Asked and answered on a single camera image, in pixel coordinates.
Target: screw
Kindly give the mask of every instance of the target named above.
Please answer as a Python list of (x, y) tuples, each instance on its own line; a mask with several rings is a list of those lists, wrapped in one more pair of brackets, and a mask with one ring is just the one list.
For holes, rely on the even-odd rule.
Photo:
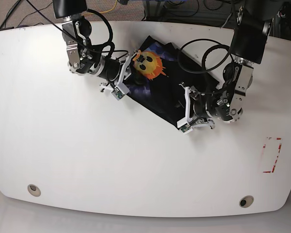
[(230, 114), (231, 114), (232, 116), (236, 115), (236, 109), (233, 108), (233, 109), (230, 111)]
[(74, 69), (79, 68), (79, 64), (75, 62), (75, 63), (73, 64), (73, 68), (74, 68)]

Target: floor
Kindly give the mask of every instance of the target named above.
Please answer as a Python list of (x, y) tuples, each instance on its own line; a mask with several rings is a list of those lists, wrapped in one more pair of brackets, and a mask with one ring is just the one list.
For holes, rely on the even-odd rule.
[[(55, 22), (55, 23), (62, 22), (61, 19), (55, 19), (54, 17), (53, 5), (51, 4), (52, 0), (46, 0), (46, 1), (30, 0), (30, 1), (38, 9), (45, 8), (50, 4), (49, 7), (42, 10), (41, 12), (46, 17), (48, 17), (52, 22)], [(10, 10), (10, 8), (13, 6), (15, 2), (16, 0), (0, 0), (0, 24), (3, 22), (7, 12)], [(107, 11), (113, 8), (115, 0), (103, 0), (103, 1), (87, 0), (86, 2), (87, 2), (88, 8), (101, 12), (101, 11)], [(220, 2), (215, 1), (215, 0), (187, 0), (184, 4), (179, 5), (179, 6), (172, 6), (171, 4), (168, 4), (168, 8), (186, 11), (189, 14), (191, 14), (190, 12), (195, 12), (196, 10), (198, 10), (198, 14), (202, 12), (210, 12), (209, 10), (206, 9), (204, 2), (211, 9), (218, 8), (221, 5)], [(25, 0), (23, 0), (22, 3), (19, 5), (19, 7), (14, 11), (14, 13), (9, 18), (6, 27), (17, 27), (19, 23), (22, 21), (22, 19), (26, 15), (32, 12), (34, 12), (34, 9), (32, 9), (29, 6), (29, 4)], [(223, 4), (223, 6), (220, 7), (220, 9), (217, 10), (216, 12), (223, 12), (223, 13), (226, 13), (228, 16), (230, 12), (229, 4)], [(140, 21), (144, 17), (143, 1), (130, 0), (128, 2), (128, 5), (126, 6), (118, 3), (116, 8), (113, 11), (109, 13), (105, 13), (104, 15), (109, 21)], [(87, 19), (89, 21), (100, 20), (100, 18), (96, 16), (88, 16)], [(187, 17), (180, 17), (180, 19), (188, 20)], [(21, 24), (27, 25), (27, 26), (33, 26), (38, 23), (47, 24), (48, 22), (45, 19), (43, 19), (38, 13), (34, 13), (26, 17), (26, 19), (23, 20)]]
[[(16, 0), (0, 0), (0, 24), (5, 19), (7, 12), (13, 6)], [(37, 7), (38, 9), (42, 9), (48, 6), (52, 0), (39, 1), (39, 0), (30, 0), (30, 2)], [(87, 0), (87, 6), (90, 9), (94, 9), (97, 11), (107, 11), (113, 8), (115, 0)], [(34, 9), (30, 7), (30, 5), (23, 0), (23, 2), (19, 5), (19, 7), (15, 10), (15, 12), (11, 15), (10, 19), (7, 22), (6, 27), (16, 27), (20, 21), (29, 13), (34, 12)], [(51, 4), (47, 9), (43, 10), (42, 13), (48, 17), (51, 21), (60, 23), (61, 19), (55, 19), (53, 5)], [(105, 17), (109, 21), (140, 21), (144, 17), (144, 8), (143, 3), (140, 0), (131, 0), (129, 1), (127, 6), (123, 6), (121, 4), (117, 4), (116, 8), (105, 14)], [(87, 17), (89, 21), (99, 20), (96, 16)], [(38, 13), (32, 14), (28, 16), (22, 24), (32, 26), (37, 23), (47, 24), (46, 20), (44, 20)]]

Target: white tabletop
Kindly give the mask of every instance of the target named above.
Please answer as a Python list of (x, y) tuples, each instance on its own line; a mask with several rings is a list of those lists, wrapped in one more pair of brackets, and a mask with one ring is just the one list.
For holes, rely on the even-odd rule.
[[(117, 49), (148, 35), (182, 46), (230, 44), (233, 31), (155, 22), (111, 22)], [(107, 38), (92, 24), (93, 44)], [(200, 61), (212, 43), (186, 51)], [(216, 51), (207, 66), (224, 51)], [(291, 189), (291, 42), (269, 38), (234, 124), (187, 136), (129, 97), (100, 93), (100, 78), (67, 67), (51, 25), (0, 32), (0, 191), (55, 207), (131, 216), (225, 216), (274, 211)], [(224, 66), (213, 75), (222, 78)], [(280, 142), (267, 137), (282, 138)], [(275, 171), (276, 147), (282, 143)], [(41, 196), (27, 186), (35, 184)], [(241, 208), (241, 198), (254, 203)]]

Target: black cable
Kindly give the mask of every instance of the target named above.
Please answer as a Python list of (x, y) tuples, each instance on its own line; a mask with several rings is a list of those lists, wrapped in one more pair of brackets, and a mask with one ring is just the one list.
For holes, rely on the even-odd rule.
[(4, 24), (6, 24), (6, 21), (9, 19), (9, 17), (14, 12), (14, 10), (19, 6), (19, 4), (21, 3), (21, 1), (22, 0), (17, 0), (17, 2), (15, 2), (14, 5), (12, 6), (12, 8), (8, 11), (7, 16), (5, 17), (4, 21), (0, 25), (0, 29), (4, 26)]
[(146, 11), (144, 10), (145, 16), (141, 19), (141, 21), (144, 21), (146, 18)]
[(107, 43), (111, 43), (113, 40), (113, 31), (112, 31), (112, 27), (110, 25), (110, 23), (108, 22), (108, 20), (105, 18), (105, 16), (103, 16), (101, 13), (99, 13), (98, 11), (94, 11), (92, 9), (87, 9), (87, 12), (92, 13), (94, 15), (97, 15), (99, 18), (102, 19), (102, 21), (106, 24), (108, 31), (109, 31), (109, 39), (107, 41)]
[(173, 1), (167, 1), (167, 3), (169, 3), (170, 5), (173, 5), (173, 6), (179, 6), (179, 5), (182, 5), (185, 1), (180, 1), (178, 3), (175, 3)]
[[(202, 69), (206, 69), (206, 59), (207, 59), (207, 56), (214, 50), (217, 50), (217, 49), (225, 49), (226, 51), (229, 50), (229, 46), (227, 45), (222, 45), (218, 42), (218, 45), (215, 45), (215, 46), (212, 46), (211, 48), (209, 48), (203, 55), (203, 58), (202, 58)], [(235, 75), (235, 67), (234, 67), (234, 61), (233, 61), (233, 57), (231, 55), (231, 59), (232, 59), (232, 64), (233, 64), (233, 77)], [(221, 88), (220, 90), (217, 90), (217, 91), (214, 91), (214, 92), (209, 92), (210, 91), (210, 80), (209, 80), (209, 77), (207, 75), (207, 73), (203, 74), (204, 75), (204, 78), (205, 78), (205, 82), (207, 84), (207, 87), (206, 87), (206, 92), (200, 92), (201, 94), (208, 94), (206, 96), (206, 103), (207, 103), (207, 108), (208, 108), (208, 111), (212, 112), (211, 110), (211, 95), (213, 94), (221, 94), (223, 93), (224, 91), (227, 90), (227, 86), (225, 88)]]
[(5, 18), (8, 17), (8, 14), (11, 12), (11, 10), (16, 6), (17, 2), (14, 3), (14, 5), (9, 9), (8, 13), (6, 13), (6, 16)]
[(173, 15), (173, 16), (178, 16), (178, 17), (192, 17), (192, 16), (194, 16), (194, 15), (196, 15), (197, 13), (198, 13), (198, 11), (199, 11), (199, 2), (198, 2), (198, 0), (196, 0), (196, 2), (197, 2), (197, 10), (194, 12), (194, 14), (192, 14), (192, 15), (189, 15), (189, 16), (180, 16), (180, 15), (177, 15), (177, 14), (175, 14), (175, 13), (172, 13), (172, 12), (167, 12), (168, 14), (171, 14), (171, 15)]
[(37, 24), (34, 24), (34, 26), (37, 26), (37, 25), (39, 25), (39, 24), (42, 24), (42, 25), (44, 25), (44, 23), (37, 23)]
[(119, 56), (119, 57), (117, 57), (116, 60), (119, 60), (119, 59), (121, 59), (122, 57), (125, 57), (126, 55), (127, 55), (127, 53), (126, 53), (126, 54), (123, 54), (123, 55), (121, 55), (121, 56)]
[(176, 18), (167, 19), (165, 22), (186, 23), (186, 24), (204, 25), (204, 26), (209, 26), (209, 27), (220, 27), (221, 28), (221, 27), (227, 25), (227, 23), (230, 21), (230, 19), (232, 17), (232, 14), (233, 14), (233, 11), (231, 9), (230, 14), (226, 18), (225, 22), (224, 23), (221, 23), (219, 25), (210, 25), (210, 24), (207, 24), (207, 23), (204, 23), (204, 22), (196, 22), (196, 23), (194, 23), (194, 22), (187, 22), (187, 21), (184, 21), (182, 19), (176, 19)]
[(216, 10), (219, 10), (219, 9), (223, 6), (223, 4), (224, 4), (223, 1), (220, 1), (220, 2), (221, 2), (221, 5), (220, 5), (220, 6), (218, 6), (217, 8), (213, 8), (213, 9), (211, 9), (211, 8), (209, 8), (209, 7), (206, 5), (206, 0), (204, 0), (204, 6), (206, 7), (206, 9), (208, 9), (208, 10), (210, 10), (210, 11), (216, 11)]
[[(48, 4), (46, 7), (44, 7), (44, 8), (42, 8), (42, 9), (39, 9), (39, 11), (42, 11), (42, 10), (45, 10), (45, 9), (47, 9), (49, 6), (51, 6), (53, 4), (53, 1), (50, 3), (50, 4)], [(28, 17), (28, 16), (31, 16), (31, 15), (33, 15), (33, 14), (35, 14), (37, 11), (35, 11), (35, 12), (32, 12), (32, 13), (30, 13), (30, 14), (28, 14), (28, 15), (26, 15), (22, 20), (21, 20), (21, 22), (17, 25), (17, 28), (21, 25), (21, 23)]]
[(115, 89), (114, 81), (115, 81), (116, 77), (115, 77), (114, 80), (111, 81), (111, 80), (109, 79), (109, 77), (108, 77), (108, 70), (109, 70), (109, 69), (107, 69), (107, 71), (106, 71), (106, 79), (107, 79), (108, 83), (111, 85), (111, 87), (112, 87), (113, 89)]
[[(215, 1), (221, 1), (221, 2), (224, 2), (224, 3), (227, 3), (227, 4), (231, 4), (231, 2), (230, 1), (225, 1), (225, 0), (215, 0)], [(238, 3), (240, 3), (242, 0), (235, 0), (234, 1), (234, 4), (238, 4)]]
[[(234, 36), (236, 36), (237, 33), (238, 33), (238, 28), (237, 28), (237, 16), (236, 16), (236, 9), (235, 9), (234, 0), (231, 0), (231, 7), (232, 7), (232, 11), (233, 11), (233, 16), (235, 17), (235, 23), (236, 23), (236, 25), (235, 25), (235, 29), (234, 29)], [(183, 70), (185, 70), (185, 71), (187, 71), (187, 72), (189, 72), (189, 73), (192, 73), (192, 74), (204, 74), (204, 73), (208, 73), (208, 72), (210, 72), (210, 71), (212, 71), (212, 70), (214, 70), (214, 69), (217, 69), (217, 68), (218, 68), (220, 65), (222, 65), (223, 62), (224, 62), (224, 61), (225, 61), (225, 60), (226, 60), (226, 59), (231, 55), (232, 49), (233, 49), (233, 47), (234, 47), (234, 45), (235, 45), (235, 40), (232, 40), (232, 44), (231, 44), (231, 46), (230, 46), (230, 48), (229, 48), (227, 54), (225, 55), (225, 57), (222, 59), (222, 61), (220, 61), (217, 65), (215, 65), (214, 67), (212, 67), (212, 68), (210, 68), (210, 69), (205, 69), (205, 70), (199, 71), (199, 70), (190, 70), (190, 69), (185, 68), (185, 67), (183, 66), (183, 64), (181, 63), (181, 61), (180, 61), (180, 55), (181, 55), (181, 52), (183, 51), (183, 49), (184, 49), (187, 45), (189, 45), (189, 44), (191, 44), (191, 43), (193, 43), (193, 42), (196, 42), (196, 41), (201, 41), (201, 40), (212, 41), (212, 42), (216, 43), (216, 41), (214, 41), (214, 40), (210, 40), (210, 39), (196, 39), (196, 40), (192, 40), (192, 41), (186, 43), (184, 46), (182, 46), (182, 48), (179, 50), (179, 53), (178, 53), (178, 64), (179, 64), (179, 66), (180, 66)]]
[[(35, 9), (47, 22), (49, 22), (50, 24), (52, 24), (55, 28), (57, 28), (58, 30), (60, 30), (62, 33), (66, 34), (69, 38), (71, 38), (72, 40), (76, 41), (76, 43), (80, 46), (82, 46), (83, 48), (94, 52), (94, 53), (109, 53), (111, 51), (95, 51), (92, 50), (91, 48), (89, 48), (88, 46), (85, 46), (82, 42), (78, 41), (77, 38), (73, 37), (70, 33), (68, 33), (66, 30), (62, 30), (60, 29), (56, 24), (54, 24), (51, 20), (49, 20), (44, 14), (42, 14), (29, 0), (26, 0), (26, 2), (28, 2), (28, 4)], [(114, 52), (125, 52), (126, 54), (128, 54), (127, 50), (114, 50)]]

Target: black fabric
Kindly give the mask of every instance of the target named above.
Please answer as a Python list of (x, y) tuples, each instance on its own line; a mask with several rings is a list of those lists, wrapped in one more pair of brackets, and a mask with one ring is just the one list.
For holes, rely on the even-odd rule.
[[(142, 59), (131, 62), (132, 75), (125, 81), (130, 90), (128, 96), (177, 127), (177, 122), (185, 117), (184, 89), (179, 84), (184, 82), (186, 86), (205, 91), (205, 78), (179, 67), (178, 49), (172, 43), (164, 45), (149, 36), (140, 51)], [(181, 59), (190, 69), (201, 70), (201, 66), (185, 54)], [(210, 90), (216, 89), (219, 82), (207, 75)]]

